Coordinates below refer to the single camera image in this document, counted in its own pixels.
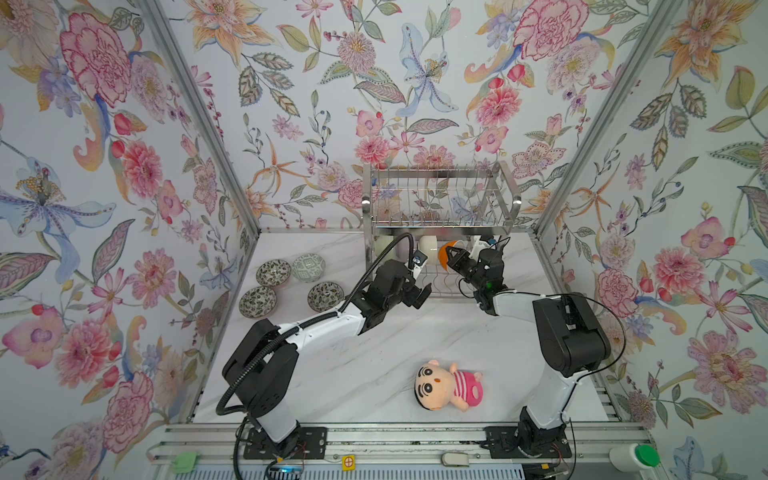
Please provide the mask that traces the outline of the light green bowl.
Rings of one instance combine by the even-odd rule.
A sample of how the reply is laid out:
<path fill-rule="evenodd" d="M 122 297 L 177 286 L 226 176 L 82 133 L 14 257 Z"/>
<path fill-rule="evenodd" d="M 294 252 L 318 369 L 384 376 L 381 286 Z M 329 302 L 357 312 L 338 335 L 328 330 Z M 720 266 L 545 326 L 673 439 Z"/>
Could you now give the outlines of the light green bowl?
<path fill-rule="evenodd" d="M 381 235 L 375 238 L 374 241 L 374 247 L 375 247 L 375 257 L 378 258 L 381 256 L 386 248 L 389 246 L 389 244 L 393 241 L 394 237 L 389 235 Z M 392 248 L 388 251 L 388 253 L 384 256 L 384 260 L 390 260 L 390 259 L 396 259 L 396 249 Z"/>

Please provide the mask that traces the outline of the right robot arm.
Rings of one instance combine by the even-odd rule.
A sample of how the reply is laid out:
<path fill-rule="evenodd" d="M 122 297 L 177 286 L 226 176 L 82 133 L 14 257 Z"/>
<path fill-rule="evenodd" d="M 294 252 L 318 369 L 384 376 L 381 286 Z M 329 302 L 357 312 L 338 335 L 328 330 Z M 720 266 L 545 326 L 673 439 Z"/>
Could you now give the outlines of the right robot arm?
<path fill-rule="evenodd" d="M 537 294 L 508 288 L 502 253 L 486 248 L 446 248 L 447 266 L 474 288 L 480 310 L 536 326 L 546 368 L 533 396 L 522 408 L 510 446 L 529 458 L 541 457 L 566 439 L 566 411 L 578 382 L 597 372 L 612 347 L 592 306 L 578 293 Z"/>

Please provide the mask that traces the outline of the cream bowl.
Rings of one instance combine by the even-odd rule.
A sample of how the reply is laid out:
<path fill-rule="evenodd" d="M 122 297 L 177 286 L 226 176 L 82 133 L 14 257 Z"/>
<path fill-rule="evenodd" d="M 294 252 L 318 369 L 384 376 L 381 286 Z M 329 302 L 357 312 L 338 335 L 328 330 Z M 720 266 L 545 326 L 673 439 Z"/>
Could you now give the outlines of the cream bowl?
<path fill-rule="evenodd" d="M 434 235 L 424 235 L 418 241 L 419 250 L 427 256 L 428 265 L 437 265 L 439 263 L 439 246 L 437 237 Z"/>

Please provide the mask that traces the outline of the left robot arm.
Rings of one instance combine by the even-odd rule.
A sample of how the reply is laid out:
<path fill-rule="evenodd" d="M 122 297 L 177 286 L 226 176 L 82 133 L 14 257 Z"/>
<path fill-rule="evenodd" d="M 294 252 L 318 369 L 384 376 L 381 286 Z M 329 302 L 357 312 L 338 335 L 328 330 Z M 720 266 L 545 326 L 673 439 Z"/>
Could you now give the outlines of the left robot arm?
<path fill-rule="evenodd" d="M 416 284 L 427 257 L 417 251 L 406 262 L 388 260 L 371 281 L 329 310 L 312 318 L 275 325 L 253 325 L 222 370 L 228 384 L 216 406 L 219 416 L 242 413 L 256 428 L 256 441 L 269 457 L 286 458 L 301 445 L 305 429 L 284 397 L 301 357 L 338 341 L 362 335 L 402 304 L 420 308 L 432 291 Z"/>

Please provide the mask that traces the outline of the steel two-tier dish rack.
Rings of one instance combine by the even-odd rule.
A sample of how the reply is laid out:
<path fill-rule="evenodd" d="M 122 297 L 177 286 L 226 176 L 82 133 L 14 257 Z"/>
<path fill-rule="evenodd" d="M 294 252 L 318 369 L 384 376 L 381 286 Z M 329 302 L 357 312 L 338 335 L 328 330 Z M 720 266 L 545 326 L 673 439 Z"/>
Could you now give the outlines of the steel two-tier dish rack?
<path fill-rule="evenodd" d="M 489 167 L 363 167 L 362 219 L 366 265 L 375 257 L 375 238 L 405 232 L 415 240 L 437 237 L 439 248 L 456 241 L 467 249 L 475 235 L 498 240 L 516 227 L 522 192 L 511 169 Z"/>

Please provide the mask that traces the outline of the white bowl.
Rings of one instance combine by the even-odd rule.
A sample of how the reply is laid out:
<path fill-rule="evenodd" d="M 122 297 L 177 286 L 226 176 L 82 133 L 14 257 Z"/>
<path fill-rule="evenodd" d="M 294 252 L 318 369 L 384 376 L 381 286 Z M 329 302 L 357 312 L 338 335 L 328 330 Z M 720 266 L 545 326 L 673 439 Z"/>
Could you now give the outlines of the white bowl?
<path fill-rule="evenodd" d="M 456 241 L 449 241 L 443 244 L 438 250 L 438 262 L 440 266 L 446 271 L 448 271 L 448 260 L 449 260 L 448 248 L 455 247 L 456 244 L 457 244 Z"/>

